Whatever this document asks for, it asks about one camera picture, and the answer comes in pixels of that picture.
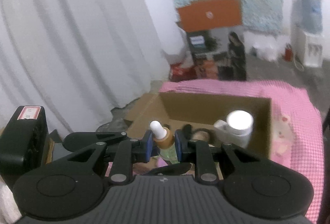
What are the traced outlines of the gold lidded dark jar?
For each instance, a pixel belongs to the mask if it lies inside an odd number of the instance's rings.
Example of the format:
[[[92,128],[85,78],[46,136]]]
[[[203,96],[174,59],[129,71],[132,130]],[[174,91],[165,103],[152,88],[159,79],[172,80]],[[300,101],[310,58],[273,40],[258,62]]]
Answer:
[[[191,140],[201,140],[207,142],[209,145],[213,145],[214,136],[208,129],[196,129],[192,132]]]

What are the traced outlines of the green dropper bottle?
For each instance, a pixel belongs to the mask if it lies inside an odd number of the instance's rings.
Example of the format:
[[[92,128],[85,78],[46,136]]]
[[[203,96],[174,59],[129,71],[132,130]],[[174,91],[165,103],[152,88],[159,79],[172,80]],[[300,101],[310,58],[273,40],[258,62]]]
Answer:
[[[159,121],[152,121],[149,128],[153,133],[153,140],[156,143],[159,156],[167,164],[179,163],[172,131]]]

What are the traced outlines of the white lidded plastic bottle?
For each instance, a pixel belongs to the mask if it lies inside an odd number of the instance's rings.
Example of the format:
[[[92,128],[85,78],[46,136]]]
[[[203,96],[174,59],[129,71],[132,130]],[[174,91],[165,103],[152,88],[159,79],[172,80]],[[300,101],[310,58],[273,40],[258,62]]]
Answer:
[[[253,116],[243,110],[232,111],[228,114],[226,123],[228,141],[239,147],[246,148],[251,139],[254,123]]]

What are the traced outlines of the short black cylinder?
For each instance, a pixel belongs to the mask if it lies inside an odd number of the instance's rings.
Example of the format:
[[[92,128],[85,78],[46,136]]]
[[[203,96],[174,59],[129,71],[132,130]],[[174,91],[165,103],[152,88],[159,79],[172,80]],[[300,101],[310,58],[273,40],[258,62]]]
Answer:
[[[182,128],[182,133],[186,140],[191,140],[192,137],[192,126],[190,124],[184,125]]]

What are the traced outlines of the brown cardboard box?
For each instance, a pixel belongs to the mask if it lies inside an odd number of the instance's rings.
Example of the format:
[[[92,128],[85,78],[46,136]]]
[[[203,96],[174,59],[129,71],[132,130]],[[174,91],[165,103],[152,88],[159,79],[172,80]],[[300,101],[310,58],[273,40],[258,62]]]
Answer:
[[[170,131],[191,125],[193,131],[214,132],[214,123],[225,121],[228,114],[243,110],[253,117],[250,140],[246,147],[232,143],[232,150],[220,154],[216,168],[220,175],[264,175],[270,169],[271,100],[255,97],[194,93],[145,94],[137,100],[125,117],[127,134],[141,139],[153,120],[168,126]]]

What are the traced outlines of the red snack package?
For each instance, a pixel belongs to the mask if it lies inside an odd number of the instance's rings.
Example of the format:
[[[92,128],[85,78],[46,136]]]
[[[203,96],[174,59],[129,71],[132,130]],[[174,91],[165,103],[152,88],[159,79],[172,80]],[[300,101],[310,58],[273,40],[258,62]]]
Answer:
[[[194,66],[182,68],[181,63],[171,64],[168,77],[171,82],[190,81],[197,79]]]

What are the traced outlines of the orange Philips product box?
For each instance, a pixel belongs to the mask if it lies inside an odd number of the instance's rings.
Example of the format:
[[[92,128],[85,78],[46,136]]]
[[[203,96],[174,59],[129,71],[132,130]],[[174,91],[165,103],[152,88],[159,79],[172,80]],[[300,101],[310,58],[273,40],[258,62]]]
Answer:
[[[197,79],[246,81],[241,0],[198,0],[177,9],[189,51],[182,68]]]

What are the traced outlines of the white plastic bag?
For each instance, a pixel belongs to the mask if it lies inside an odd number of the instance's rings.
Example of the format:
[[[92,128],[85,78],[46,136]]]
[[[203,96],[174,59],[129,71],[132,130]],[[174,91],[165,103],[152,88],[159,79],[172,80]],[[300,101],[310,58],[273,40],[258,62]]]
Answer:
[[[277,48],[269,43],[254,43],[250,53],[257,58],[268,62],[276,62],[279,57]]]

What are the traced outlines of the white curtain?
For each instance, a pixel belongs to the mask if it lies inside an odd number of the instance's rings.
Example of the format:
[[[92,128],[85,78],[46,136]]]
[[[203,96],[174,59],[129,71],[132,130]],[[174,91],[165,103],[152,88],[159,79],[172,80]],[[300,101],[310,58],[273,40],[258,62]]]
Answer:
[[[172,0],[1,0],[1,125],[40,105],[61,136],[94,131],[185,51]]]

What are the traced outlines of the red thermos bottle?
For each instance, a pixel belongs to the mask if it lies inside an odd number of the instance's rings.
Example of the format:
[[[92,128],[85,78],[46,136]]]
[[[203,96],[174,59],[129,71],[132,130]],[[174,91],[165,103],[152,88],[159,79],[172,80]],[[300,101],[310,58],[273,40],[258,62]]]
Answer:
[[[294,57],[294,53],[292,50],[292,46],[287,43],[285,47],[285,54],[284,54],[284,60],[287,62],[291,62]]]

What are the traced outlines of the white water dispenser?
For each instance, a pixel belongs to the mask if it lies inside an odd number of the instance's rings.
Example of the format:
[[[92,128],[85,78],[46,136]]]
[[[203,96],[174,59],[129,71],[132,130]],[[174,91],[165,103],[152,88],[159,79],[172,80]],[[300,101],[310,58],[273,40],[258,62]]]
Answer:
[[[295,24],[294,52],[303,67],[321,68],[323,64],[323,35],[306,32]]]

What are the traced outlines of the blue water jug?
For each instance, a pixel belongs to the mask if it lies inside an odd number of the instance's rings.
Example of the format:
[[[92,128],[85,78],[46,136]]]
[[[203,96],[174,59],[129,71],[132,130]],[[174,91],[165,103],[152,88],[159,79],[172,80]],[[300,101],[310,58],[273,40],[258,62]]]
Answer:
[[[311,34],[323,31],[322,0],[299,0],[299,26]]]

